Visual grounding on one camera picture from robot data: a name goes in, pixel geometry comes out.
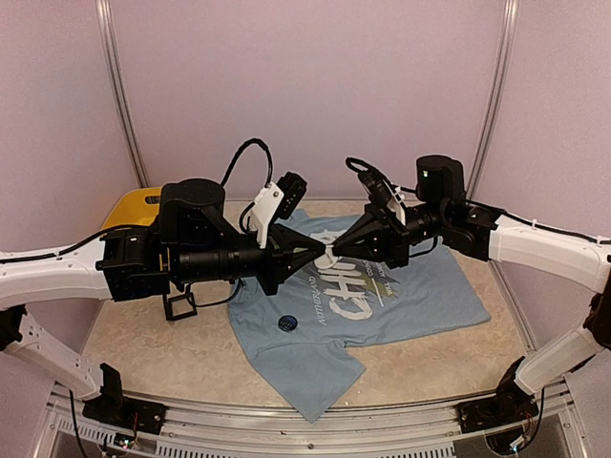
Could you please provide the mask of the round blue brooch badge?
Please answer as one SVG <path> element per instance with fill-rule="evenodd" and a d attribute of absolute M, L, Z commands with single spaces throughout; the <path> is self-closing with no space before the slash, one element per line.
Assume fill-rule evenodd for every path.
<path fill-rule="evenodd" d="M 292 315 L 282 315 L 278 319 L 278 327 L 283 332 L 291 332 L 298 326 L 298 320 Z"/>

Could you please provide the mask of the light blue printed t-shirt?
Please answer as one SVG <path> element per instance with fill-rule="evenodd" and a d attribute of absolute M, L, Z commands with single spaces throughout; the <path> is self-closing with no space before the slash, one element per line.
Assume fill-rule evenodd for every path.
<path fill-rule="evenodd" d="M 427 242 L 401 268 L 335 258 L 310 262 L 267 296 L 242 282 L 228 305 L 252 367 L 307 421 L 315 422 L 365 372 L 350 347 L 390 344 L 485 323 L 491 316 L 451 251 Z M 278 327 L 282 315 L 298 326 Z"/>

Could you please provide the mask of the black brooch box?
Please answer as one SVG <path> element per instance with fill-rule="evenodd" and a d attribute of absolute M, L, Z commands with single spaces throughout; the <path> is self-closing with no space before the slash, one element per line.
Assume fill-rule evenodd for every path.
<path fill-rule="evenodd" d="M 167 322 L 177 322 L 198 315 L 192 292 L 185 291 L 175 296 L 162 296 L 163 311 Z"/>

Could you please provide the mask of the yellow plastic basket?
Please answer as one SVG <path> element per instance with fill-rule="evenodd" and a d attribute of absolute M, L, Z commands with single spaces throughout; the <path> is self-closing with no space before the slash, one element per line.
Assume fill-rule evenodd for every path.
<path fill-rule="evenodd" d="M 102 229 L 121 224 L 150 225 L 158 215 L 161 188 L 141 188 L 125 194 L 102 224 Z"/>

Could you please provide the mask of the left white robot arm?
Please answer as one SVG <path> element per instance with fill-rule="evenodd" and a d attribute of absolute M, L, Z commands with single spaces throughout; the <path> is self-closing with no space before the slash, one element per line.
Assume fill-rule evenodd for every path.
<path fill-rule="evenodd" d="M 27 312 L 36 302 L 91 299 L 127 302 L 194 283 L 257 280 L 267 295 L 319 258 L 324 245 L 284 226 L 305 191 L 288 174 L 265 185 L 254 202 L 256 233 L 240 233 L 223 215 L 225 192 L 215 181 L 191 178 L 163 186 L 148 225 L 120 224 L 72 246 L 1 259 L 1 348 L 37 364 L 116 425 L 133 416 L 119 373 L 89 364 L 51 336 Z"/>

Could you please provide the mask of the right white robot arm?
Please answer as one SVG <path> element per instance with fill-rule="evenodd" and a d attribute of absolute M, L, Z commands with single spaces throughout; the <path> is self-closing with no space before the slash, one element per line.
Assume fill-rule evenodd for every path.
<path fill-rule="evenodd" d="M 463 166 L 448 156 L 416 160 L 419 203 L 403 200 L 405 188 L 379 169 L 349 157 L 369 196 L 361 216 L 332 244 L 338 257 L 404 267 L 411 248 L 440 239 L 449 248 L 476 260 L 519 264 L 578 283 L 594 297 L 584 323 L 515 362 L 499 382 L 488 413 L 500 424 L 511 422 L 526 399 L 548 383 L 575 370 L 610 347 L 610 241 L 523 219 L 467 198 Z"/>

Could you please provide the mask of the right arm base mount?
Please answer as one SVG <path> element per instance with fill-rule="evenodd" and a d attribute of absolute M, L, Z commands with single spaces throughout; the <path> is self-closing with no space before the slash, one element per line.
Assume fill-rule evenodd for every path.
<path fill-rule="evenodd" d="M 533 394 L 526 394 L 515 382 L 524 357 L 514 361 L 503 374 L 493 396 L 459 403 L 455 410 L 463 434 L 519 423 L 518 427 L 486 435 L 488 448 L 497 456 L 517 457 L 532 444 L 539 432 L 544 399 L 537 405 Z"/>

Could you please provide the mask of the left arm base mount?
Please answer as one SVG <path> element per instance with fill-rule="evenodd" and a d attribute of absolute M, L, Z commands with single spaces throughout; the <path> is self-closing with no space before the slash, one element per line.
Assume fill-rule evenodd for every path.
<path fill-rule="evenodd" d="M 99 393 L 84 402 L 83 415 L 100 423 L 160 435 L 167 406 L 128 397 L 123 393 L 120 373 L 110 365 L 100 365 L 102 384 Z"/>

